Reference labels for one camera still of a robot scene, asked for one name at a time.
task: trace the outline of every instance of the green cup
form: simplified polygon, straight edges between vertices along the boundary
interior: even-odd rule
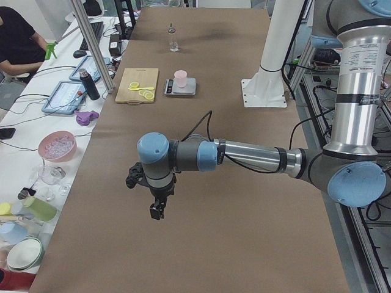
[[[27,197],[23,203],[31,214],[45,222],[50,221],[57,214],[57,209],[36,197]]]

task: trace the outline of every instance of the black thermos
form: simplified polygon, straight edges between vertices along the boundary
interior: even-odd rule
[[[86,69],[79,69],[80,80],[84,88],[87,91],[87,94],[90,96],[90,99],[95,100],[100,97],[97,87],[95,86],[94,81],[92,80],[91,74],[87,72]]]

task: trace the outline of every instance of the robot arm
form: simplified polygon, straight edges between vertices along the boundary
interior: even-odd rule
[[[348,16],[339,15],[346,11]],[[146,134],[137,144],[140,163],[130,169],[126,184],[150,188],[154,219],[164,218],[167,197],[174,194],[175,173],[211,171],[225,157],[259,173],[287,173],[307,181],[347,206],[368,205],[391,185],[371,146],[381,65],[391,38],[391,2],[317,0],[314,20],[318,40],[325,45],[338,37],[343,46],[330,143],[321,151],[284,150],[200,137],[179,142],[157,132]]]
[[[164,218],[167,197],[174,194],[176,173],[213,171],[224,158],[259,173],[286,173],[328,192],[337,202],[364,206],[377,199],[386,186],[386,176],[374,162],[357,162],[324,156],[319,151],[271,148],[200,136],[184,142],[168,140],[151,132],[137,143],[139,159],[129,170],[126,185],[148,187],[155,198],[151,217]]]

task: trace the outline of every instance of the small glass bottle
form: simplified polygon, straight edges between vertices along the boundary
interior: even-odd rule
[[[169,27],[169,41],[170,41],[170,43],[169,43],[169,45],[170,45],[171,52],[179,51],[177,35],[175,32],[176,32],[175,28],[172,26],[172,24],[170,24],[170,27]]]

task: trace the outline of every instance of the pink bowl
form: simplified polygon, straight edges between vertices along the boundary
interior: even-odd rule
[[[46,146],[51,145],[55,141],[55,139],[61,139],[63,136],[68,136],[68,138],[73,142],[72,147],[65,154],[63,154],[59,157],[55,157],[55,158],[47,157]],[[73,157],[73,155],[76,152],[76,149],[77,149],[76,139],[72,133],[70,133],[69,131],[56,131],[56,132],[53,132],[53,133],[49,134],[48,136],[46,136],[40,142],[40,144],[38,146],[38,154],[42,158],[44,158],[45,160],[50,161],[50,162],[55,162],[55,163],[66,162],[66,161],[69,161]]]

